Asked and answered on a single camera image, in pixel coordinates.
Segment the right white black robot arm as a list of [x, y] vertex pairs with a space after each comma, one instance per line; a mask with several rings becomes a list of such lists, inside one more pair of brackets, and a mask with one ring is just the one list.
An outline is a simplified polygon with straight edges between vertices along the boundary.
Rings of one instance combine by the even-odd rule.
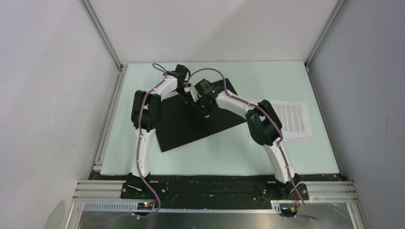
[[226, 84], [214, 87], [207, 80], [201, 80], [194, 86], [189, 85], [187, 91], [203, 114], [218, 107], [244, 118], [250, 137], [264, 148], [272, 164], [279, 196], [283, 199], [294, 196], [301, 201], [304, 200], [302, 191], [298, 188], [300, 185], [298, 175], [285, 153], [282, 124], [269, 101], [253, 103], [230, 92]]

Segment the red black folder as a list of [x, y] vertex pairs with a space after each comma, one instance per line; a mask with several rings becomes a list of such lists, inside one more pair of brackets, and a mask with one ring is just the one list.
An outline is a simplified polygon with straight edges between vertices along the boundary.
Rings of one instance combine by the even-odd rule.
[[[224, 91], [222, 80], [210, 83], [202, 97], [216, 100]], [[209, 117], [202, 118], [193, 105], [186, 105], [179, 94], [167, 97], [161, 102], [162, 117], [156, 130], [156, 137], [162, 152], [184, 146], [210, 135], [227, 130], [246, 122], [229, 110], [221, 109], [216, 104]]]

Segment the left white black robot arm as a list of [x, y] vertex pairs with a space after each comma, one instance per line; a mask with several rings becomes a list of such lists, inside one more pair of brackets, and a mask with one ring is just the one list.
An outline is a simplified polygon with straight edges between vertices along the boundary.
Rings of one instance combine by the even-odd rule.
[[136, 151], [127, 185], [138, 198], [146, 198], [150, 194], [150, 184], [146, 177], [150, 174], [149, 150], [162, 117], [161, 102], [169, 93], [184, 92], [190, 70], [178, 64], [174, 71], [167, 71], [160, 64], [152, 66], [163, 73], [163, 79], [147, 91], [137, 90], [134, 94], [131, 121], [136, 133]]

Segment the printed paper sheets stack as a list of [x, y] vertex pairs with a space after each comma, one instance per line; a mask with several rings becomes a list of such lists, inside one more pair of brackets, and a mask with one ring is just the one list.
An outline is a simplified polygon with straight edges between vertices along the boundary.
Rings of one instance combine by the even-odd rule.
[[308, 142], [313, 137], [307, 103], [270, 103], [282, 123], [283, 143]]

